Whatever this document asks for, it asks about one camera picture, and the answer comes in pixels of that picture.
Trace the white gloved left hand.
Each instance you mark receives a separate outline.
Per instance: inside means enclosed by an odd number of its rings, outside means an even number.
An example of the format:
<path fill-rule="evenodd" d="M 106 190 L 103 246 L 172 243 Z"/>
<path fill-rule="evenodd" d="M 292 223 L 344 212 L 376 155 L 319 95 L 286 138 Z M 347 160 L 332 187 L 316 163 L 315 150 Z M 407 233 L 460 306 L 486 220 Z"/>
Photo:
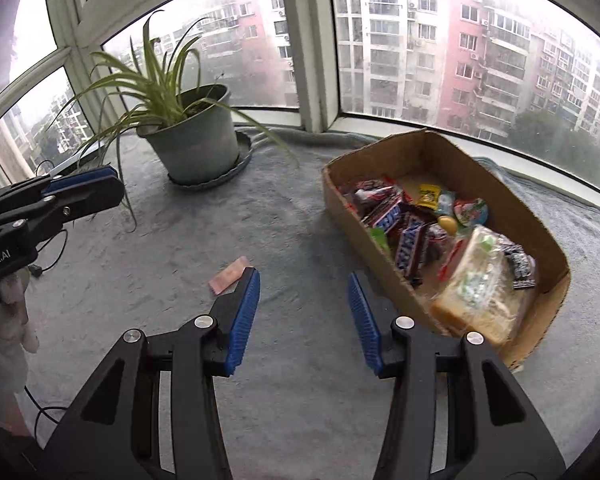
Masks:
<path fill-rule="evenodd" d="M 0 281 L 0 387 L 13 393 L 23 392 L 26 385 L 26 354 L 40 348 L 26 304 L 30 278 L 29 270 L 23 268 Z"/>

